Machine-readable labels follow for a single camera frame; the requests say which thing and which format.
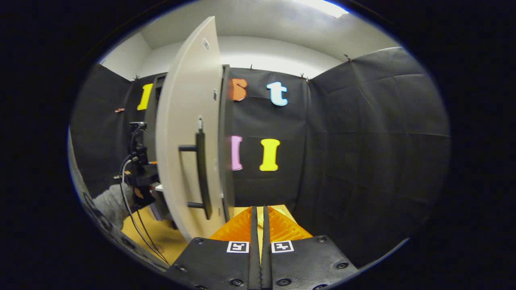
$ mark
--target ceiling light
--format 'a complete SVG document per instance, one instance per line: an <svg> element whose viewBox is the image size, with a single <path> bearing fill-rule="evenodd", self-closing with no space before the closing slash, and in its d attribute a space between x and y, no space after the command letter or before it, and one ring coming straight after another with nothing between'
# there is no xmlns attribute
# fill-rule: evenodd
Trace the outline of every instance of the ceiling light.
<svg viewBox="0 0 516 290"><path fill-rule="evenodd" d="M333 3L330 3L330 2L324 1L324 0L293 0L293 1L300 2L300 3L303 3L310 7L313 7L315 9L318 9L324 13L330 14L331 16L333 16L335 18L339 18L342 15L349 13L348 11L339 7L338 5L335 5Z"/></svg>

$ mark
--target black fabric wall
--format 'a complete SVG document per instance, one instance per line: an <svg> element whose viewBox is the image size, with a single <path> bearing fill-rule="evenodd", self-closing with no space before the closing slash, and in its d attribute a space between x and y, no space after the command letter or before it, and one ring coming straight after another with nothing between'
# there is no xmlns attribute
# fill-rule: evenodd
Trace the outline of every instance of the black fabric wall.
<svg viewBox="0 0 516 290"><path fill-rule="evenodd" d="M96 65L76 98L70 132L77 166L92 198L119 182L120 164L127 156L129 122L143 121L137 111L142 86L154 81L148 76L130 82ZM118 108L125 111L115 113Z"/></svg>
<svg viewBox="0 0 516 290"><path fill-rule="evenodd" d="M450 155L436 86L403 49L370 53L310 82L294 217L358 267L409 237L439 196Z"/></svg>
<svg viewBox="0 0 516 290"><path fill-rule="evenodd" d="M235 206L286 204L296 201L304 156L308 84L298 76L284 73L232 68L230 79L247 81L247 96L233 102L232 134L241 136L242 170L233 171ZM285 106L270 99L267 85L281 82L287 91ZM261 171L262 139L277 139L276 171Z"/></svg>
<svg viewBox="0 0 516 290"><path fill-rule="evenodd" d="M130 85L130 81L96 65L75 101L70 133L77 166L93 198L114 184L113 176L118 175L114 136L122 113L115 110L124 107Z"/></svg>

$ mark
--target ceiling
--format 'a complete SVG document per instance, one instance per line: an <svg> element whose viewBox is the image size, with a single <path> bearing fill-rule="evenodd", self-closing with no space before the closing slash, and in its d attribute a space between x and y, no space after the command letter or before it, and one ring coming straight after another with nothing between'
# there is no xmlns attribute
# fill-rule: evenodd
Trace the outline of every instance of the ceiling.
<svg viewBox="0 0 516 290"><path fill-rule="evenodd" d="M139 29L152 48L182 42L207 17L218 36L287 41L345 61L400 46L378 28L350 13L339 18L293 0L199 0L163 14Z"/></svg>

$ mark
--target cable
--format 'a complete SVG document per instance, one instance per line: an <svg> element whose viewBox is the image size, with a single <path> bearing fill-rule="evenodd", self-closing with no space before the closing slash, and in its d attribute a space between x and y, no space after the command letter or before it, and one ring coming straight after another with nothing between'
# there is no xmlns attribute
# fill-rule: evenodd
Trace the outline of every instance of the cable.
<svg viewBox="0 0 516 290"><path fill-rule="evenodd" d="M120 193L122 194L122 197L124 199L124 203L125 203L125 207L127 208L127 211L129 212L129 216L131 217L131 221L133 222L133 225L134 225L134 228L136 229L136 231L138 232L138 234L140 235L140 237L143 239L143 241L145 242L145 244L147 244L147 246L149 246L149 248L151 248L151 250L158 256L161 258L161 256L159 256L158 252L156 252L152 247L151 245L149 245L149 243L145 240L145 238L143 237L142 233L140 232L140 229L136 226L136 222L134 221L134 217L133 217L133 213L131 213L131 208L129 207L129 203L127 201L127 198L125 197L125 194L124 194L124 191L123 191L123 188L122 188L122 184L124 183L125 181L125 167L127 166L127 164L131 163L131 155L127 156L125 159L124 159L124 163L123 165L121 166L120 168L120 175L122 176L122 180L120 182Z"/></svg>
<svg viewBox="0 0 516 290"><path fill-rule="evenodd" d="M143 226L143 230L147 234L147 237L149 237L149 240L151 241L151 244L154 246L154 249L156 249L156 251L158 251L158 253L159 253L158 247L152 241L151 236L149 235L149 232L147 232L147 229L145 228L145 224L143 224L143 220L141 219L141 216L140 216L140 210L137 210L136 213L138 214L138 218L140 219L141 225ZM165 258L165 256L163 254L161 254L161 253L160 253L160 255L163 258L163 260L165 260L165 262L167 262L167 264L169 264L167 259Z"/></svg>

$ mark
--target pink letter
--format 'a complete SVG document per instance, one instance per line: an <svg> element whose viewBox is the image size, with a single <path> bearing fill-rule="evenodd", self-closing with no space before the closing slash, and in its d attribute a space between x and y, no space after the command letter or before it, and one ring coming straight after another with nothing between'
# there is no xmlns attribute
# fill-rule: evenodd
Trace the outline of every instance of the pink letter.
<svg viewBox="0 0 516 290"><path fill-rule="evenodd" d="M231 136L231 169L233 170L243 168L242 164L240 164L240 142L242 142L242 137Z"/></svg>

